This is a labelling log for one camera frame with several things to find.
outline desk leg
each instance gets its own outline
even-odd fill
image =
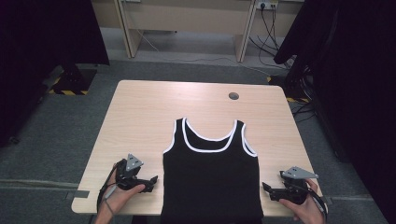
[[[134,58],[134,56],[136,56],[137,49],[139,48],[140,42],[142,41],[143,33],[144,33],[144,31],[142,31],[142,30],[138,30],[138,31],[132,30],[132,29],[126,30],[128,49],[129,49],[129,52],[131,53],[132,58]]]
[[[123,39],[125,42],[125,48],[128,54],[128,58],[134,58],[139,48],[140,41],[142,40],[143,30],[137,31],[136,29],[130,29],[128,24],[128,18],[125,15],[125,10],[122,4],[122,0],[114,0],[116,10],[120,20],[121,30],[123,31]]]
[[[250,30],[253,24],[255,12],[256,12],[256,0],[251,0],[249,11],[247,14],[247,23],[245,25],[245,31],[242,35],[235,35],[233,37],[233,43],[235,45],[236,61],[239,63],[244,61],[245,52],[248,46],[248,38],[250,37]]]

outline hand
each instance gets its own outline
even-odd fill
[[[314,192],[318,192],[318,185],[316,185],[314,181],[311,179],[306,179],[305,181]],[[300,219],[305,224],[325,223],[322,213],[318,209],[318,206],[315,204],[310,194],[306,196],[305,202],[301,205],[292,203],[291,201],[285,199],[280,199],[279,202],[294,212],[294,220]]]
[[[114,183],[116,182],[116,172],[113,172],[111,177],[109,178],[107,185],[109,186],[107,190],[105,191],[104,198],[107,195],[107,193],[113,188],[113,186],[117,186]],[[122,207],[137,193],[142,191],[146,186],[145,185],[137,185],[132,189],[129,190],[123,190],[120,189],[119,187],[116,187],[114,192],[107,198],[106,202],[103,201],[100,204],[99,207],[99,212],[95,220],[95,224],[102,224],[102,223],[108,223],[113,215],[116,215]]]

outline power outlet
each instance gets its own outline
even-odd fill
[[[276,0],[259,0],[256,8],[262,10],[262,4],[265,4],[264,10],[274,10],[277,8],[278,1]]]

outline wooden table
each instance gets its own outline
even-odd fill
[[[230,92],[236,92],[239,99],[230,99]],[[154,191],[134,196],[120,213],[159,215],[163,206],[163,151],[171,144],[175,119],[183,117],[208,138],[225,136],[235,119],[244,121],[246,138],[259,155],[260,181],[273,188],[284,188],[280,170],[296,165],[312,172],[279,87],[124,80],[114,93],[78,187],[90,194],[88,198],[75,198],[73,211],[96,213],[99,188],[112,165],[131,152],[145,163],[138,177],[158,175],[159,181]],[[265,216],[292,216],[280,203],[270,201],[263,190],[261,200]]]

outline white trim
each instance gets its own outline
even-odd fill
[[[244,126],[242,127],[242,146],[244,147],[245,152],[251,156],[251,157],[257,157],[257,153],[256,151],[250,146],[250,144],[248,143],[248,140],[245,138],[245,128],[246,128],[246,124],[244,123]]]
[[[171,145],[163,152],[163,154],[165,154],[166,152],[168,152],[169,150],[171,150],[172,147],[173,147],[173,145],[175,144],[175,133],[176,133],[176,128],[177,128],[177,124],[176,124],[176,120],[175,120],[174,133],[172,134],[172,143],[171,143]]]
[[[202,139],[204,139],[204,140],[206,140],[206,141],[219,142],[219,141],[222,141],[222,140],[224,140],[224,139],[226,139],[226,138],[228,138],[228,137],[229,137],[229,140],[228,140],[227,144],[226,144],[223,148],[220,148],[220,149],[200,149],[200,148],[193,147],[192,145],[190,145],[190,142],[189,142],[189,140],[187,139],[187,135],[186,135],[186,123],[187,123],[187,125],[189,126],[189,128],[190,128],[198,137],[200,137],[200,138],[202,138]],[[229,145],[231,144],[231,142],[233,141],[233,134],[235,133],[235,130],[236,130],[236,124],[237,124],[237,122],[236,122],[236,120],[234,120],[234,121],[233,121],[233,129],[232,129],[226,136],[224,136],[224,137],[222,137],[222,138],[213,139],[213,138],[207,138],[207,137],[204,137],[204,136],[201,136],[200,134],[198,134],[198,132],[196,132],[196,131],[191,127],[191,125],[189,124],[189,122],[187,121],[187,119],[186,119],[186,118],[183,118],[183,121],[182,121],[182,128],[183,128],[183,137],[184,137],[184,141],[185,141],[186,145],[187,145],[191,150],[196,151],[196,152],[203,152],[203,153],[221,152],[221,151],[224,151],[225,149],[227,149],[228,146],[229,146]]]

